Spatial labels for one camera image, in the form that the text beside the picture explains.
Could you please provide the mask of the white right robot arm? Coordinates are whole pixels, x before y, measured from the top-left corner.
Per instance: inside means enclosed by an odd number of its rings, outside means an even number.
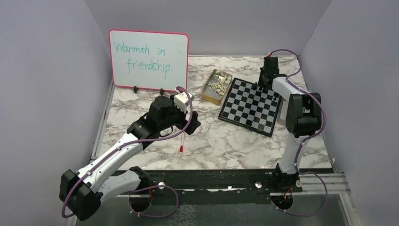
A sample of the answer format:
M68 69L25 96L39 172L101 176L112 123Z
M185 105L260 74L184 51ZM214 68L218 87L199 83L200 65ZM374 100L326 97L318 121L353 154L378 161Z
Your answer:
M322 114L317 101L320 95L310 97L305 90L292 83L286 75L279 72L279 59L266 56L260 68L258 84L272 90L283 99L279 110L288 130L285 151L272 174L271 185L279 192L295 186L299 176L299 166L304 154L308 137L315 135L321 128Z

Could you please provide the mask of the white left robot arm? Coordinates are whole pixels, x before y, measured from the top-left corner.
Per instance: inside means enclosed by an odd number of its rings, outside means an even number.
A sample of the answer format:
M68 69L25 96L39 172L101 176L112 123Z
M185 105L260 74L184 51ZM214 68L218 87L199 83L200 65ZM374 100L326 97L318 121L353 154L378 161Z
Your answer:
M176 127L178 135L191 135L201 125L198 113L193 110L193 99L191 93L156 97L149 111L133 122L112 148L80 170L64 172L59 191L62 217L76 216L84 221L114 196L167 188L164 184L151 186L148 174L138 166L118 176L113 174L153 142L173 138L172 135L162 136L163 130Z

